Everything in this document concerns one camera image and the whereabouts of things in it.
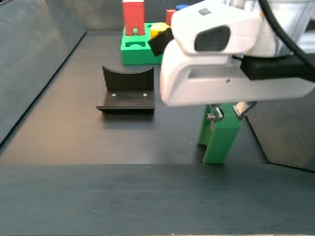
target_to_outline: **gray table surface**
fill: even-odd
[[[266,164],[246,122],[225,165],[201,165],[202,106],[108,116],[101,66],[118,34],[88,33],[0,149],[0,235],[315,234],[313,173]]]

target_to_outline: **green object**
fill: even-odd
[[[145,35],[125,36],[125,29],[122,30],[120,54],[121,63],[124,65],[145,65],[145,64],[160,64],[162,56],[154,57],[149,41],[149,27],[152,23],[145,23]]]
[[[197,143],[206,146],[202,163],[224,163],[234,137],[240,130],[240,121],[229,104],[221,104],[220,111],[205,106]]]

